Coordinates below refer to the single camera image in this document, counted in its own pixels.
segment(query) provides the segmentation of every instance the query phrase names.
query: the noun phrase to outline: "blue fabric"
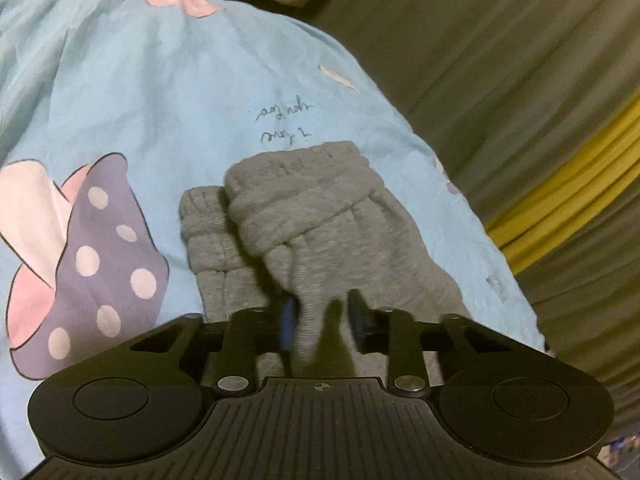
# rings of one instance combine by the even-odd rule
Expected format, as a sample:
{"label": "blue fabric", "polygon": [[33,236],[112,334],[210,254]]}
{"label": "blue fabric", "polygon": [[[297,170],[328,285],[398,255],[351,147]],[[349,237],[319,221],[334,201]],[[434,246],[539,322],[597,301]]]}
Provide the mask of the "blue fabric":
{"label": "blue fabric", "polygon": [[[260,152],[352,140],[414,216],[474,319],[542,351],[536,316],[504,258],[356,60],[303,23],[207,1],[225,9],[196,19],[145,0],[0,0],[2,164],[35,159],[61,185],[108,153],[126,157],[170,267],[161,324],[202,311],[179,235],[184,190],[222,184],[229,166]],[[19,264],[0,244],[0,303]],[[26,417],[37,384],[18,375],[0,330],[2,480],[42,458]]]}

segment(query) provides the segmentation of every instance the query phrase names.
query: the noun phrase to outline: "yellow fabric stripe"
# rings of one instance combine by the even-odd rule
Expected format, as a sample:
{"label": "yellow fabric stripe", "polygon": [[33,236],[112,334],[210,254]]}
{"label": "yellow fabric stripe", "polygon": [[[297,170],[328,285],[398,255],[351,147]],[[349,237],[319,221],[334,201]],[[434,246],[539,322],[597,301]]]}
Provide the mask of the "yellow fabric stripe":
{"label": "yellow fabric stripe", "polygon": [[640,174],[640,92],[560,169],[486,226],[514,274],[584,227]]}

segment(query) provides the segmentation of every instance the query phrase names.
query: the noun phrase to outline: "white cartoon ear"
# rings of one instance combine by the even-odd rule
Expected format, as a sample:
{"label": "white cartoon ear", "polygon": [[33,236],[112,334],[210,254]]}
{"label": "white cartoon ear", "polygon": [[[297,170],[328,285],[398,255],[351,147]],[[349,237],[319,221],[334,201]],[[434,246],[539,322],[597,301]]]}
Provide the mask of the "white cartoon ear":
{"label": "white cartoon ear", "polygon": [[0,235],[53,290],[72,205],[35,160],[0,171]]}

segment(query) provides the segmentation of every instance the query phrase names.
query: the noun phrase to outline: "purple shape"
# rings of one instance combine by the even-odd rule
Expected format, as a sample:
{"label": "purple shape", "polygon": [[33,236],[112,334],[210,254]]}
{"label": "purple shape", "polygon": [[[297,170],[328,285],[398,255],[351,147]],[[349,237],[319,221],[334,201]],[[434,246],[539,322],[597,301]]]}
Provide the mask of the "purple shape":
{"label": "purple shape", "polygon": [[[83,247],[95,251],[98,266],[88,249],[80,252],[77,262]],[[145,270],[134,274],[137,269]],[[132,275],[139,278],[134,285]],[[16,369],[25,377],[44,379],[151,330],[168,280],[169,265],[156,250],[129,187],[125,157],[104,156],[89,170],[71,211],[53,307],[34,335],[12,351]],[[66,355],[64,337],[49,344],[51,333],[59,328],[70,341]]]}

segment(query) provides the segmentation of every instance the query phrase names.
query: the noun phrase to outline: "light blue bed sheet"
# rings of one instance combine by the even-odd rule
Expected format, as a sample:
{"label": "light blue bed sheet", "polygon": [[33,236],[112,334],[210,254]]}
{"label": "light blue bed sheet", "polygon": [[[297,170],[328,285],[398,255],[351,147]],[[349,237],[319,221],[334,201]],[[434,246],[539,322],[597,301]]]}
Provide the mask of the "light blue bed sheet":
{"label": "light blue bed sheet", "polygon": [[[221,9],[194,17],[203,1]],[[221,184],[229,166],[257,153],[334,140],[352,140],[370,160],[460,286],[473,318],[542,350],[532,308],[464,197],[451,192],[430,147],[332,38],[224,0],[0,0],[0,234],[7,240],[0,243],[0,303],[11,311],[0,330],[2,480],[21,478],[42,458],[26,417],[38,380],[18,373],[16,347],[46,313],[51,292],[43,283],[56,271],[47,258],[60,250],[56,236],[74,194],[91,181],[91,204],[108,210],[107,198],[117,198],[95,182],[109,168],[120,171],[129,186],[122,203],[130,206],[134,196],[139,210],[123,205],[118,214],[137,215],[132,225],[145,222],[147,249],[157,251],[146,256],[159,269],[151,289],[157,301],[138,321],[161,324],[202,311],[179,235],[181,193]],[[5,171],[18,161],[13,176]],[[24,207],[10,207],[20,200]],[[47,211],[60,224],[43,224]],[[131,241],[131,231],[118,234]],[[50,254],[34,256],[35,246]],[[92,254],[78,258],[84,275],[95,272]],[[139,278],[138,289],[133,278],[131,286],[141,298],[149,282]],[[126,333],[112,315],[102,310],[100,330]],[[69,341],[52,341],[49,352],[64,354]]]}

